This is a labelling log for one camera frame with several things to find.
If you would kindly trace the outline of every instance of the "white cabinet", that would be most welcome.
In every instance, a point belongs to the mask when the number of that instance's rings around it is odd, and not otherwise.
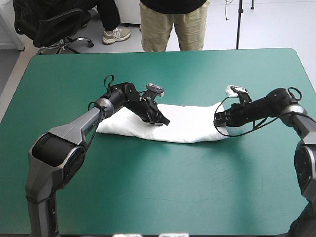
[[[140,0],[115,0],[122,23],[140,24]]]
[[[12,0],[0,0],[0,49],[16,48],[24,45],[14,30],[14,9]]]

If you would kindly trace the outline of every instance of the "chair base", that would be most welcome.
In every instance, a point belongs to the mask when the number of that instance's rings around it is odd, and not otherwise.
[[[79,37],[76,39],[72,39],[70,37],[66,37],[60,41],[58,41],[58,43],[56,45],[52,45],[49,47],[43,47],[41,48],[38,52],[37,55],[41,55],[43,52],[47,51],[47,50],[52,50],[52,49],[56,49],[55,54],[61,54],[62,51],[67,51],[70,53],[79,53],[78,51],[74,50],[73,48],[70,48],[69,45],[81,40],[86,40],[88,43],[88,47],[91,48],[94,46],[92,40],[85,38],[85,37]]]

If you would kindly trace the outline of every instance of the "green table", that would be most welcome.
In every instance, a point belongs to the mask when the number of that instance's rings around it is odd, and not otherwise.
[[[35,56],[0,124],[0,233],[30,232],[27,151],[83,114],[105,92],[107,74],[138,90],[159,84],[166,93],[158,103],[175,105],[213,105],[228,84],[246,87],[253,99],[293,86],[316,118],[315,93],[291,49]],[[81,170],[57,192],[60,233],[287,232],[306,205],[293,164],[298,140],[280,120],[195,144],[97,134]]]

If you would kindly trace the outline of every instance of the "folded white towel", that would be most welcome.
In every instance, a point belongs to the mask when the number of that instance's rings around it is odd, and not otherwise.
[[[219,104],[209,107],[159,104],[159,110],[170,120],[168,126],[145,123],[132,111],[123,107],[110,118],[103,120],[97,132],[177,143],[221,140],[225,136],[216,131],[213,125],[214,113]],[[223,106],[220,106],[218,112],[223,109]],[[226,127],[219,127],[219,130],[227,134]]]

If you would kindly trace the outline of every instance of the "khaki pants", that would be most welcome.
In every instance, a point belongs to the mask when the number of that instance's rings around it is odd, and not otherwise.
[[[208,6],[209,0],[197,10],[187,14],[161,14],[140,3],[144,51],[165,51],[173,24],[181,51],[202,50]]]

